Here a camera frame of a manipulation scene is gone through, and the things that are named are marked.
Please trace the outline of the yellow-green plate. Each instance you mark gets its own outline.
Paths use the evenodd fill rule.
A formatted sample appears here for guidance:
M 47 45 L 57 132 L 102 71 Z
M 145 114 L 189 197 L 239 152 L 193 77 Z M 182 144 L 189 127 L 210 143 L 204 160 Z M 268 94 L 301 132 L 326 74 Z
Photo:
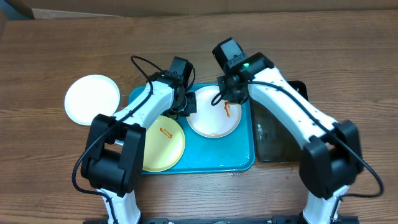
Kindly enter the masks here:
M 143 170 L 162 172 L 173 167 L 183 156 L 185 134 L 173 119 L 159 116 L 146 132 Z

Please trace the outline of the white plate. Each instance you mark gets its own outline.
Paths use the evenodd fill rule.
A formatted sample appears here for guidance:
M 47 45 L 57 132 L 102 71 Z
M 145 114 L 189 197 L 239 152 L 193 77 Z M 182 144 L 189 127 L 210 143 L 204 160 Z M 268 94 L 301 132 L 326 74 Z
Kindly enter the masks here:
M 75 81 L 68 89 L 64 108 L 75 123 L 90 126 L 98 114 L 113 115 L 119 107 L 121 94 L 117 84 L 107 76 L 92 74 Z
M 197 112 L 187 117 L 190 127 L 199 135 L 207 138 L 221 138 L 232 133 L 238 126 L 242 108 L 221 100 L 212 106 L 211 101 L 219 93 L 216 85 L 199 88 L 195 92 Z

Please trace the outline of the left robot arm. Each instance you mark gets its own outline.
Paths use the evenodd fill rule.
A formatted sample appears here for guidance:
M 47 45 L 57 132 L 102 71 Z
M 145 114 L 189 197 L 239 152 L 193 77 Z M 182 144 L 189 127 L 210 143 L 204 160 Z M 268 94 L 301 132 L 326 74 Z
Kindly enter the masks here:
M 108 213 L 105 223 L 141 220 L 134 189 L 142 173 L 147 129 L 161 115 L 177 119 L 197 111 L 190 90 L 196 73 L 188 60 L 175 57 L 168 70 L 158 68 L 145 78 L 145 89 L 127 107 L 112 116 L 95 116 L 85 151 L 73 168 L 77 191 L 102 196 Z

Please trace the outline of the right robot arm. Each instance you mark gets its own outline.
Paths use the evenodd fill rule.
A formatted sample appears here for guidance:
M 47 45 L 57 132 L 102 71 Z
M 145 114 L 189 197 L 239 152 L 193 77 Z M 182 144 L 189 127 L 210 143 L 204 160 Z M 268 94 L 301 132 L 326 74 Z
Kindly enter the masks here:
M 363 171 L 358 128 L 317 110 L 265 55 L 247 56 L 234 39 L 219 43 L 212 54 L 224 72 L 212 102 L 242 104 L 253 99 L 287 128 L 302 150 L 299 175 L 309 193 L 295 222 L 358 223 L 356 217 L 338 214 L 342 197 Z

